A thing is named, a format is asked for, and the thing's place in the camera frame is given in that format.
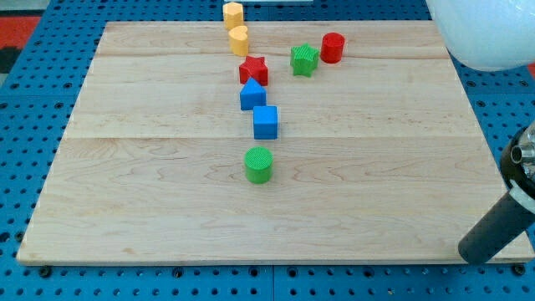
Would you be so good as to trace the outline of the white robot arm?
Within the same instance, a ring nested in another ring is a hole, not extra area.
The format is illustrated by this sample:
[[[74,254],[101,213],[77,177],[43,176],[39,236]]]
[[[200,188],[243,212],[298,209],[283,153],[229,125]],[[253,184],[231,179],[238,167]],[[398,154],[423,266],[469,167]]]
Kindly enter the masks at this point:
[[[534,0],[426,0],[446,48],[480,71],[534,62]]]

